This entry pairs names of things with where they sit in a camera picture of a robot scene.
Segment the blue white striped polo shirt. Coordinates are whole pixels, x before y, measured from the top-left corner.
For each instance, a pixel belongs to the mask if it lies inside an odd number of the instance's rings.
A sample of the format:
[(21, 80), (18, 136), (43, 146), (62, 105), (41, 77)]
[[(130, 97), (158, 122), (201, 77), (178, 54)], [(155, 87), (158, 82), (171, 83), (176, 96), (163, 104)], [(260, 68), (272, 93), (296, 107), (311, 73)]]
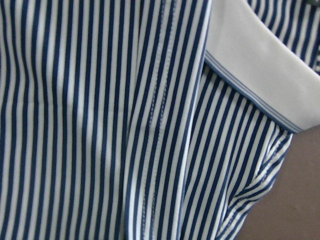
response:
[(3, 240), (233, 240), (319, 123), (317, 0), (0, 3)]

